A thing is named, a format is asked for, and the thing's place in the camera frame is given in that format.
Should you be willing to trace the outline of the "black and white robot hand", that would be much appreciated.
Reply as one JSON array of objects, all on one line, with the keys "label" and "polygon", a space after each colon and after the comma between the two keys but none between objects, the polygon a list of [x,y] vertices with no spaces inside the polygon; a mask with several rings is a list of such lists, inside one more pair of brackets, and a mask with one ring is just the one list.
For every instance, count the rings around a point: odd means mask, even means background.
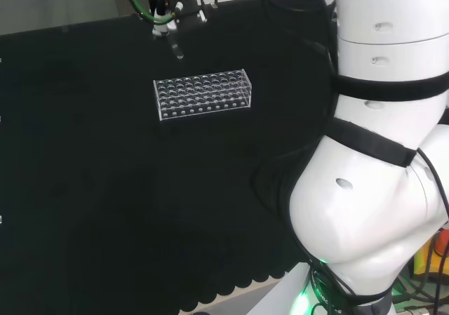
[{"label": "black and white robot hand", "polygon": [[148,0],[154,18],[152,34],[165,37],[207,21],[203,0]]}]

